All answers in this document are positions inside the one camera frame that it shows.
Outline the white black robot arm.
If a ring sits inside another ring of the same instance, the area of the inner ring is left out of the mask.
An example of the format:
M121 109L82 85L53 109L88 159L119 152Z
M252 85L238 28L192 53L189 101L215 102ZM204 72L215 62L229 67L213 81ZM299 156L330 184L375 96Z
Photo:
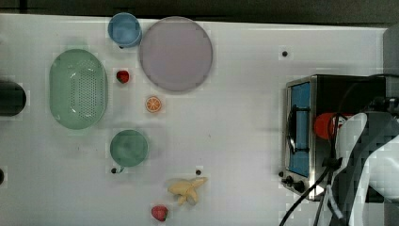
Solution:
M398 202L398 100L378 98L338 130L340 167L327 186L323 226L365 226L369 189Z

